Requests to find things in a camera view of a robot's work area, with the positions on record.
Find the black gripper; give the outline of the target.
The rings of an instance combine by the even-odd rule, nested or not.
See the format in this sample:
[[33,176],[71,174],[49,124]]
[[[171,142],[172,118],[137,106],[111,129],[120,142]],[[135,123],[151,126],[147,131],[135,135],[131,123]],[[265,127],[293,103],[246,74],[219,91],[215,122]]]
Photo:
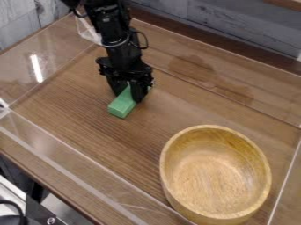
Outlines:
[[105,57],[99,57],[100,74],[116,96],[121,94],[128,84],[131,98],[139,103],[152,86],[152,68],[141,60],[141,49],[133,45],[105,46]]

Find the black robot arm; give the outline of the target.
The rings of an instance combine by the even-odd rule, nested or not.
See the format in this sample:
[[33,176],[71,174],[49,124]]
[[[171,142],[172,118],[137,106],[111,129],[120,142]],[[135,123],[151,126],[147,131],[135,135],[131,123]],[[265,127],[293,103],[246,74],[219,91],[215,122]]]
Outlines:
[[116,96],[131,87],[132,100],[139,103],[152,86],[152,68],[141,60],[148,40],[140,44],[144,34],[131,26],[131,8],[127,0],[61,0],[77,18],[88,18],[93,31],[101,36],[107,56],[99,57],[99,72]]

